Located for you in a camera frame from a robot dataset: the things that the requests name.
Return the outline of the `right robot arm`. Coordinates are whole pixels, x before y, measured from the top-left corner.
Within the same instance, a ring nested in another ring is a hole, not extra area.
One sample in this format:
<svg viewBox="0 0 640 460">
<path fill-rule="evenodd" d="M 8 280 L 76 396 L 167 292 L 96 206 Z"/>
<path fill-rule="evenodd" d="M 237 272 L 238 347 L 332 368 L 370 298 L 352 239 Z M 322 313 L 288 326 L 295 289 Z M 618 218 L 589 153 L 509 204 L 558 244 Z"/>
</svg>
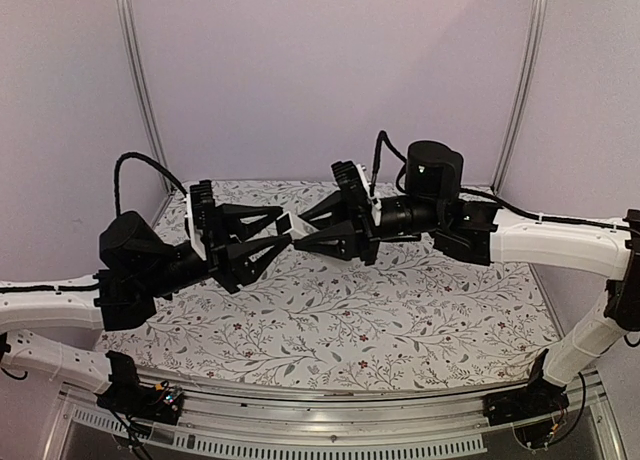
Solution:
<svg viewBox="0 0 640 460">
<path fill-rule="evenodd" d="M 337 191 L 301 214 L 314 232 L 295 240 L 299 251 L 375 263 L 383 242 L 418 241 L 468 264 L 528 263 L 605 278 L 596 305 L 562 340 L 537 355 L 517 407 L 537 416 L 584 367 L 639 329 L 639 213 L 589 220 L 534 214 L 461 185 L 464 159 L 433 140 L 412 142 L 401 155 L 400 195 L 382 198 L 378 175 L 351 161 L 332 172 Z"/>
</svg>

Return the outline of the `floral patterned table mat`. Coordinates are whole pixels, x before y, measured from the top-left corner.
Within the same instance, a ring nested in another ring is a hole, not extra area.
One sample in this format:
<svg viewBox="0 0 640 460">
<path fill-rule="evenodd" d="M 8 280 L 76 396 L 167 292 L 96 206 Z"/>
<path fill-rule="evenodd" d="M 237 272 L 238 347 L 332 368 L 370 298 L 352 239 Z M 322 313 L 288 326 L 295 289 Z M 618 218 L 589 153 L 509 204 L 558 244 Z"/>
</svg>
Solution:
<svg viewBox="0 0 640 460">
<path fill-rule="evenodd" d="M 288 249 L 239 293 L 190 287 L 96 347 L 190 378 L 429 390 L 524 380 L 557 337 L 529 266 L 463 264 L 424 238 L 372 266 Z"/>
</svg>

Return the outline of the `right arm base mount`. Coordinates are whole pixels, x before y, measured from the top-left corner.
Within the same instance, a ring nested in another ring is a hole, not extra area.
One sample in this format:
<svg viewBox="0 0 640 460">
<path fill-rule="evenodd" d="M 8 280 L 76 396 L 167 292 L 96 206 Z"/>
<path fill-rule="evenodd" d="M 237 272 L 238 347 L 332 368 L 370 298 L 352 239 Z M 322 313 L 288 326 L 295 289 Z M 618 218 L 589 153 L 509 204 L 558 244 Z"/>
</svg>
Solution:
<svg viewBox="0 0 640 460">
<path fill-rule="evenodd" d="M 558 413 L 559 420 L 517 427 L 516 440 L 529 449 L 550 446 L 564 418 L 569 400 L 566 387 L 559 387 L 543 378 L 544 360 L 549 350 L 543 350 L 535 359 L 527 383 L 519 388 L 487 394 L 482 399 L 483 416 L 491 426 L 530 420 Z"/>
</svg>

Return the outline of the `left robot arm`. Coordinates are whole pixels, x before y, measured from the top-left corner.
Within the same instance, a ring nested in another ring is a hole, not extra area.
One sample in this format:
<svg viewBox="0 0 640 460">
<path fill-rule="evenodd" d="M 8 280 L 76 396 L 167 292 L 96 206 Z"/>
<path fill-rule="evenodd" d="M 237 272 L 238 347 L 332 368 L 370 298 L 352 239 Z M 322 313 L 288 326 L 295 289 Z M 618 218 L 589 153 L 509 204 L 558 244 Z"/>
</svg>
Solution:
<svg viewBox="0 0 640 460">
<path fill-rule="evenodd" d="M 291 244 L 288 234 L 260 234 L 281 212 L 231 206 L 219 214 L 188 214 L 189 238 L 177 245 L 164 242 L 137 212 L 121 214 L 99 237 L 105 267 L 96 274 L 2 287 L 2 368 L 46 372 L 96 395 L 108 391 L 126 413 L 141 413 L 149 395 L 130 357 L 82 350 L 37 330 L 134 330 L 156 314 L 157 300 L 209 279 L 234 294 Z"/>
</svg>

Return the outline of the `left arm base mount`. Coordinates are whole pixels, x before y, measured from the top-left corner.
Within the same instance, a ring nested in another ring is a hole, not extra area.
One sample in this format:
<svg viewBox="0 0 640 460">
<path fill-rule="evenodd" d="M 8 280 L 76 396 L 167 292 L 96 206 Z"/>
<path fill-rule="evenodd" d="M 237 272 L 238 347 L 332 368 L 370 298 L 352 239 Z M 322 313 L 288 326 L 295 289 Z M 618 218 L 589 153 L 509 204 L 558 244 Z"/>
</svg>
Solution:
<svg viewBox="0 0 640 460">
<path fill-rule="evenodd" d="M 167 380 L 145 386 L 131 357 L 108 351 L 106 358 L 111 367 L 109 385 L 104 393 L 96 395 L 98 407 L 128 418 L 178 424 L 184 405 L 184 391 L 180 386 Z"/>
</svg>

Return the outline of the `left aluminium post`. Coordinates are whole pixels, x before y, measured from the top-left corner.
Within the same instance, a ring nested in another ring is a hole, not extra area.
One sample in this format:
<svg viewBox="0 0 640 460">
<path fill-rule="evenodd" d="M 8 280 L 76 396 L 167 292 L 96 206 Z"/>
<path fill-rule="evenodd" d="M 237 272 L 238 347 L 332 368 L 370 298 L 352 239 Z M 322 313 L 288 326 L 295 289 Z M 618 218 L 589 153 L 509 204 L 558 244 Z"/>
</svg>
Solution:
<svg viewBox="0 0 640 460">
<path fill-rule="evenodd" d="M 143 128 L 147 137 L 151 157 L 167 168 L 166 154 L 162 145 L 159 128 L 147 85 L 143 59 L 135 25 L 132 0 L 115 0 L 127 56 L 131 80 L 138 103 Z"/>
</svg>

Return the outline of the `white remote control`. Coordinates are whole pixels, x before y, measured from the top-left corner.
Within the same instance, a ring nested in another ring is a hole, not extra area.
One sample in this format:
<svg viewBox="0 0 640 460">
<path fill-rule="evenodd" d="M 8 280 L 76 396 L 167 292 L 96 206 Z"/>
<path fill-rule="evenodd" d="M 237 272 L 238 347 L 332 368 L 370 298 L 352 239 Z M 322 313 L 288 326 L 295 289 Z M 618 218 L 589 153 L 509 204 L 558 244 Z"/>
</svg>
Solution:
<svg viewBox="0 0 640 460">
<path fill-rule="evenodd" d="M 285 211 L 276 219 L 276 230 L 279 235 L 289 235 L 292 240 L 299 240 L 317 231 L 308 222 L 291 211 Z"/>
</svg>

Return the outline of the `aluminium post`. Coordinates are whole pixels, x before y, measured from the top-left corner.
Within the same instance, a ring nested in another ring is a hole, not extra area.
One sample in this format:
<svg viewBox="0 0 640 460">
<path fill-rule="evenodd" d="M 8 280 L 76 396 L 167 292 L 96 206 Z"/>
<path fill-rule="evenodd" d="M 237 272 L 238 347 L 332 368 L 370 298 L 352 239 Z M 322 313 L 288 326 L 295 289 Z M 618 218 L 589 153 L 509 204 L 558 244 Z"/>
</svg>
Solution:
<svg viewBox="0 0 640 460">
<path fill-rule="evenodd" d="M 531 2 L 525 48 L 515 96 L 491 183 L 491 189 L 494 193 L 500 193 L 505 186 L 509 167 L 516 149 L 543 37 L 547 5 L 548 0 L 532 0 Z"/>
<path fill-rule="evenodd" d="M 138 103 L 143 128 L 147 137 L 151 157 L 167 168 L 166 154 L 162 145 L 159 128 L 147 85 L 143 59 L 135 25 L 132 0 L 115 0 L 127 56 L 131 80 Z"/>
</svg>

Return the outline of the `right aluminium post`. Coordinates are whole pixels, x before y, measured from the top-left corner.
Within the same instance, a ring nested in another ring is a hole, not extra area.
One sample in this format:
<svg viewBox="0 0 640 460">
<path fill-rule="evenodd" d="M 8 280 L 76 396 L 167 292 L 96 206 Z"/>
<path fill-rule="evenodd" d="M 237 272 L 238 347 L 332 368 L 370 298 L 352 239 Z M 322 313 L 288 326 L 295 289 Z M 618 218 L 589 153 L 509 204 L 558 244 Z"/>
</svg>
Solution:
<svg viewBox="0 0 640 460">
<path fill-rule="evenodd" d="M 515 96 L 491 183 L 491 189 L 494 193 L 500 193 L 505 186 L 509 167 L 516 149 L 543 37 L 547 5 L 548 0 L 532 0 L 531 2 L 525 48 Z"/>
</svg>

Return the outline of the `aluminium front rail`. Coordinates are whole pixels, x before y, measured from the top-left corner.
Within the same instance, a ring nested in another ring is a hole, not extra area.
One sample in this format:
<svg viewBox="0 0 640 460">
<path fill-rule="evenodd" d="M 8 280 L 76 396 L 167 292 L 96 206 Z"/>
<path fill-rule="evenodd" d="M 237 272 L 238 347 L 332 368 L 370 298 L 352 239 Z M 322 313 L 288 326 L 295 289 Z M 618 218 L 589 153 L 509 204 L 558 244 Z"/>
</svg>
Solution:
<svg viewBox="0 0 640 460">
<path fill-rule="evenodd" d="M 144 369 L 143 381 L 184 389 L 178 424 L 152 424 L 132 449 L 124 426 L 94 397 L 64 386 L 46 436 L 46 459 L 627 459 L 594 369 L 568 390 L 558 442 L 534 447 L 552 423 L 539 416 L 493 425 L 489 394 L 510 384 L 439 391 L 337 391 L 267 387 Z"/>
</svg>

